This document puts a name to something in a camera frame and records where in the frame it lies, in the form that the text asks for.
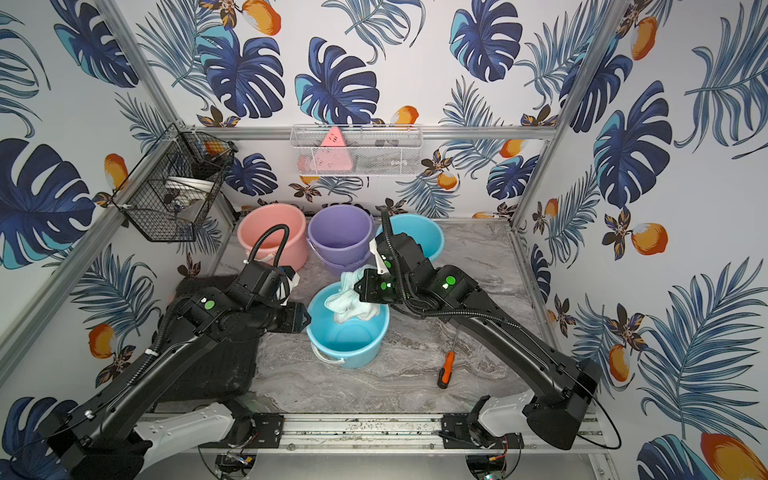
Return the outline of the purple plastic bucket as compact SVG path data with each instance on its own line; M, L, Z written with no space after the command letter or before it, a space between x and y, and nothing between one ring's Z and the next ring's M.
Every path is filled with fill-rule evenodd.
M308 241L333 274L352 272L371 258L369 243L375 233L373 217L352 205L334 205L317 212L307 227Z

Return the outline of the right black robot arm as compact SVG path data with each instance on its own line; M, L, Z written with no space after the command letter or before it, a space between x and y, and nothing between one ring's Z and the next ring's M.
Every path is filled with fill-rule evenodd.
M362 301L454 325L528 386L516 395L481 397L466 419L467 443L490 447L505 435L529 432L552 447L571 449L601 377L597 364L548 345L466 272L453 265L433 266L410 236L380 233L371 247L377 267L354 286Z

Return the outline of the mint green microfiber cloth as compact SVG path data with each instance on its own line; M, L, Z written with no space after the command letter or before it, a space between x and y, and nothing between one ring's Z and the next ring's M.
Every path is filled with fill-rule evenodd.
M371 270L371 267L364 266L351 272L343 272L338 292L324 301L324 306L334 314L336 323L343 324L352 319L370 321L380 314L379 304L362 301L354 290L355 284L363 279L368 270Z

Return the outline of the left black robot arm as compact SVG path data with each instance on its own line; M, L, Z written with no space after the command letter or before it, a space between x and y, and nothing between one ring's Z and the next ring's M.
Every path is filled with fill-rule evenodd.
M152 344L102 391L39 425L46 447L70 479L134 479L192 447L244 442L252 416L233 401L158 423L142 416L171 385L217 346L266 333L300 333L311 317L291 300L300 281L291 267L251 261L237 275L183 281Z

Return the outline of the teal bucket with white handle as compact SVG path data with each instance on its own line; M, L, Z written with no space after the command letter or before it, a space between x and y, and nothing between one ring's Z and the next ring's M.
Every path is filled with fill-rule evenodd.
M425 258L432 264L436 262L444 250L445 238L435 221L417 214L389 215L388 219L392 227L392 244L398 254L404 252L406 244L398 235L405 234L421 247Z

